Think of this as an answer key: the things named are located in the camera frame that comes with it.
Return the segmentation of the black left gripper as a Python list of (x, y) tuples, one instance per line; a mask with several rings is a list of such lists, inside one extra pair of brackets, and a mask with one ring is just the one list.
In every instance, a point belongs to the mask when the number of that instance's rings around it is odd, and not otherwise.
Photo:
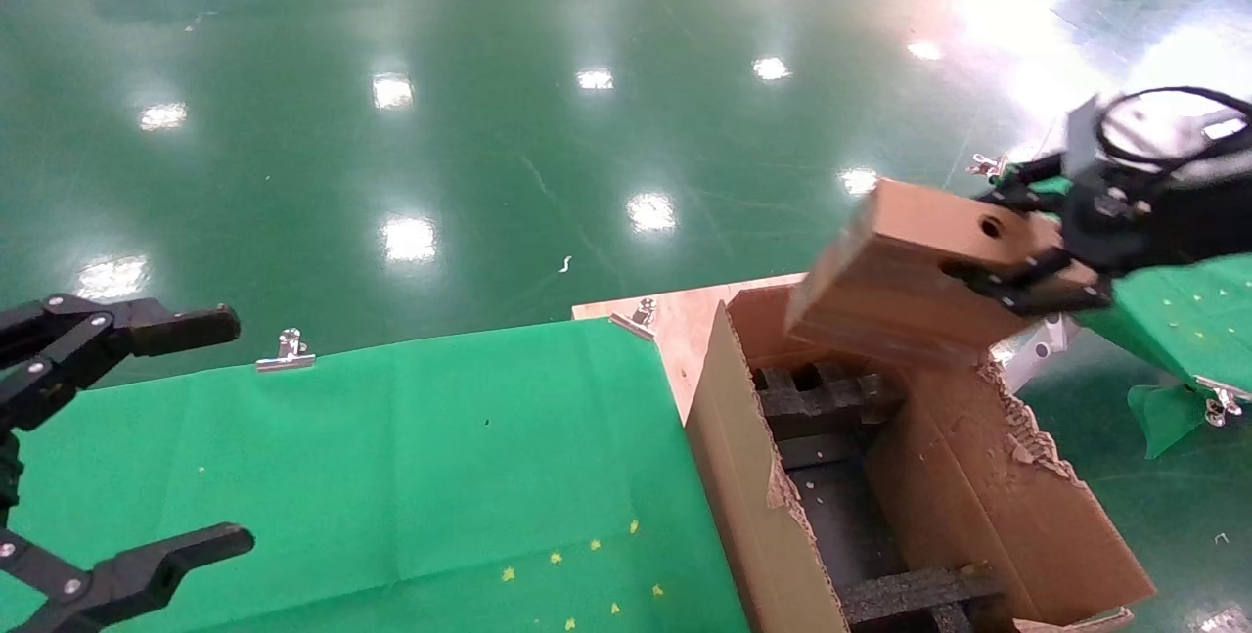
[[(239, 316), (224, 304), (170, 311), (155, 298), (100, 303), (58, 294), (5, 309), (0, 525), (9, 524), (20, 502), (23, 459), (13, 430), (36, 430), (125, 358), (219, 347), (239, 335)], [(1, 534), (4, 573), (45, 595), (14, 632), (101, 632), (167, 608), (197, 567), (245, 555), (255, 547), (244, 525), (217, 524), (151, 540), (81, 569), (8, 527)]]

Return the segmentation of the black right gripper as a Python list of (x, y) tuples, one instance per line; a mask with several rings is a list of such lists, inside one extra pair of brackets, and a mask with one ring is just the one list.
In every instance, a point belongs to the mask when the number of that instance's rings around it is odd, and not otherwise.
[[(999, 158), (977, 201), (1020, 215), (1060, 215), (1060, 243), (1018, 266), (945, 261), (942, 271), (1017, 316), (1113, 306), (1112, 281), (1149, 266), (1189, 266), (1251, 249), (1249, 103), (1211, 95), (1212, 110), (1177, 99), (1090, 98), (1067, 118), (1064, 153)], [(1104, 273), (1063, 280), (1078, 266)]]

